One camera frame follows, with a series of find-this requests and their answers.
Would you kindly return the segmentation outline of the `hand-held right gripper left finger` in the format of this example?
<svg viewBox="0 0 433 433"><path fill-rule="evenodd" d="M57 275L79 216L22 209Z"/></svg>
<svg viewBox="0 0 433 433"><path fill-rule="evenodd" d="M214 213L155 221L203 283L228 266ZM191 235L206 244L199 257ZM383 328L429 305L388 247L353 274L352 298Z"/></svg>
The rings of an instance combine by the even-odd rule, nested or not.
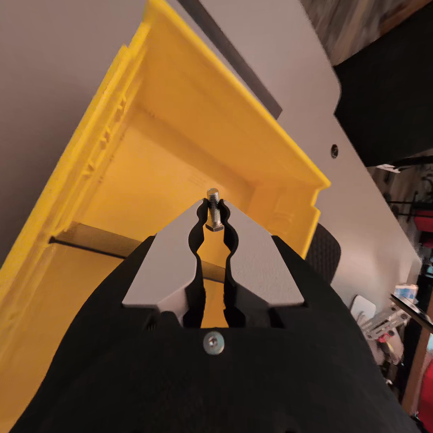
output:
<svg viewBox="0 0 433 433"><path fill-rule="evenodd" d="M207 200L201 199L154 236L124 307L172 312L182 326L201 327L206 293L198 249L206 221Z"/></svg>

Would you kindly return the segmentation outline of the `white stand base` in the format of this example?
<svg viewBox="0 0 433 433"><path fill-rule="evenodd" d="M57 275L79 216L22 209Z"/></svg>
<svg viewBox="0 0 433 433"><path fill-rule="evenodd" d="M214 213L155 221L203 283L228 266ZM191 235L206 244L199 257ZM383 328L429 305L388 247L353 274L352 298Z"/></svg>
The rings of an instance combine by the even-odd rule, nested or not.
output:
<svg viewBox="0 0 433 433"><path fill-rule="evenodd" d="M363 325L376 314L376 305L361 295L356 295L350 306L350 313L358 325Z"/></svg>

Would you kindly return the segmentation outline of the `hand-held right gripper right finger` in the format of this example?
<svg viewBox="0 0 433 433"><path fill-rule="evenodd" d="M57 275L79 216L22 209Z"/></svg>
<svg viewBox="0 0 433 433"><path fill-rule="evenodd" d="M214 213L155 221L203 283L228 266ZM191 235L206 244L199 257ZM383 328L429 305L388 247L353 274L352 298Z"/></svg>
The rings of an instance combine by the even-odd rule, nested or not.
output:
<svg viewBox="0 0 433 433"><path fill-rule="evenodd" d="M226 200L219 202L226 259L224 317L230 328L284 328L280 309L305 303L273 236Z"/></svg>

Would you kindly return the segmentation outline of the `steel hex bolt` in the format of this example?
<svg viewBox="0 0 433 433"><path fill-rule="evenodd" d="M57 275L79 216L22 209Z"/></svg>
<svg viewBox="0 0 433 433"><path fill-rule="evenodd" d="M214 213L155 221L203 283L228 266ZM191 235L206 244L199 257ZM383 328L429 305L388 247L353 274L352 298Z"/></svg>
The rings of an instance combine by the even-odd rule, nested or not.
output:
<svg viewBox="0 0 433 433"><path fill-rule="evenodd" d="M207 204L208 204L208 217L205 223L205 227L216 233L224 230L224 225L221 221L220 209L219 209L219 190L216 188L210 188L207 191Z"/></svg>

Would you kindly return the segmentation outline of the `yellow bin with black divider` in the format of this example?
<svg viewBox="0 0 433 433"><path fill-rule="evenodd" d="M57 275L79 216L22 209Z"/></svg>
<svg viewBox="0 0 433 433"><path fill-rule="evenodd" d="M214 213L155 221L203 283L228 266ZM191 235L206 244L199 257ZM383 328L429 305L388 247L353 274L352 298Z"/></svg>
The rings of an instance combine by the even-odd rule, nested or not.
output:
<svg viewBox="0 0 433 433"><path fill-rule="evenodd" d="M330 181L165 1L148 1L1 268L1 432L121 263L49 243L82 223L155 235L210 187L305 258Z"/></svg>

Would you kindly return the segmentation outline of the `wooden document holder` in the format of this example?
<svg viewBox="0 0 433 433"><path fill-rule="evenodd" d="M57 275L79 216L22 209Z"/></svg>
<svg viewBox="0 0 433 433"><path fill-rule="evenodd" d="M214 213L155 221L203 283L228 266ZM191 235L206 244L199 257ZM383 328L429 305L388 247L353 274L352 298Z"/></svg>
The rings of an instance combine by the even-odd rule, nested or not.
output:
<svg viewBox="0 0 433 433"><path fill-rule="evenodd" d="M425 371L432 361L429 349L431 333L411 320L405 329L400 403L404 411L413 417L418 411L419 395Z"/></svg>

